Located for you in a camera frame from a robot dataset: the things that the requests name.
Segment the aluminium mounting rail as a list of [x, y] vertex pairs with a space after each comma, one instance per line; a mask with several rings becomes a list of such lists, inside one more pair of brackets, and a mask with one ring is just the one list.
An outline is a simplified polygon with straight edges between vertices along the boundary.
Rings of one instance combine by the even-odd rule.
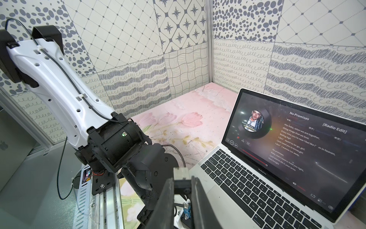
[[79, 181], [76, 191], [76, 208], [72, 227], [74, 229], [124, 229], [123, 209], [119, 181], [114, 174], [114, 185], [93, 195], [93, 181]]

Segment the silver laptop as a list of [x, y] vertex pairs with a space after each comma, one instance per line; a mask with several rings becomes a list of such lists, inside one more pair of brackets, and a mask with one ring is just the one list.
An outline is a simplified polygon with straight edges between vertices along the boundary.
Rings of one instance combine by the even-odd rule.
[[366, 187], [366, 126], [242, 88], [189, 173], [223, 229], [331, 229]]

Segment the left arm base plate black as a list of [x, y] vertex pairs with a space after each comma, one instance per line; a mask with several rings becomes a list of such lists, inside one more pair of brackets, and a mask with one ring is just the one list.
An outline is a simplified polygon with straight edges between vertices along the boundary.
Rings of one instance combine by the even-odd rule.
[[115, 173], [111, 173], [107, 170], [101, 172], [92, 171], [92, 195], [101, 194], [109, 188], [112, 188], [115, 185], [115, 177]]

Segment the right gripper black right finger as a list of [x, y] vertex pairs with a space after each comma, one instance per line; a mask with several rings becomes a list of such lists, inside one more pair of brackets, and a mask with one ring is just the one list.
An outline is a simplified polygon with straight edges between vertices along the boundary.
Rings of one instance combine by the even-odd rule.
[[221, 229], [199, 178], [191, 177], [193, 229]]

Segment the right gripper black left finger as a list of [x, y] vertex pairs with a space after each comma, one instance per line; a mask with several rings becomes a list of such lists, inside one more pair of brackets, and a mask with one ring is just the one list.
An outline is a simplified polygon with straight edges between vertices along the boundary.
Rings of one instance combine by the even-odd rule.
[[173, 229], [174, 179], [167, 179], [146, 229]]

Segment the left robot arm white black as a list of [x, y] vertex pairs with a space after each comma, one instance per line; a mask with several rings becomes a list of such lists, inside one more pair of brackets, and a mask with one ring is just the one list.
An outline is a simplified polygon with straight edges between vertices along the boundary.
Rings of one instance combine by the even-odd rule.
[[174, 228], [176, 158], [80, 79], [66, 61], [55, 26], [34, 27], [29, 37], [17, 42], [1, 30], [1, 70], [14, 83], [24, 83], [59, 120], [77, 158], [91, 168], [92, 193], [102, 193], [123, 177], [144, 203], [139, 227]]

